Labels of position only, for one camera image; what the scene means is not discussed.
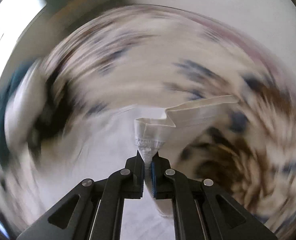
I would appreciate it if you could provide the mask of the white small shirt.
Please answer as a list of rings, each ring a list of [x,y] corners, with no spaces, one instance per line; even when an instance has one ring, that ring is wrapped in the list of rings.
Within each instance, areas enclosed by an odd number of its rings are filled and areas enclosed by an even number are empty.
[[[134,122],[135,139],[145,165],[145,184],[153,195],[152,158],[156,153],[176,164],[184,148],[213,126],[238,103],[231,95],[188,101],[165,108],[162,117],[139,118]]]

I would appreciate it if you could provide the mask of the floral fleece bed blanket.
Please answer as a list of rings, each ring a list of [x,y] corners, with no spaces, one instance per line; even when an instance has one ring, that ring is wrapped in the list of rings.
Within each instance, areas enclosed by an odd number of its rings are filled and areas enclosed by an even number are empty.
[[[252,41],[177,9],[135,5],[89,21],[37,59],[5,111],[7,203],[24,231],[84,178],[139,152],[134,122],[239,101],[171,165],[210,178],[279,239],[296,237],[296,81]]]

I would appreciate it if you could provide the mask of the teal folded quilt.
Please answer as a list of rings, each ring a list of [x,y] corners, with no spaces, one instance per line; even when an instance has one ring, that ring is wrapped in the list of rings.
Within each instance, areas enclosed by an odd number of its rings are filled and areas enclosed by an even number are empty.
[[[10,161],[10,151],[6,143],[4,128],[6,106],[32,64],[32,61],[28,61],[17,68],[0,91],[0,166],[3,170],[7,168]]]

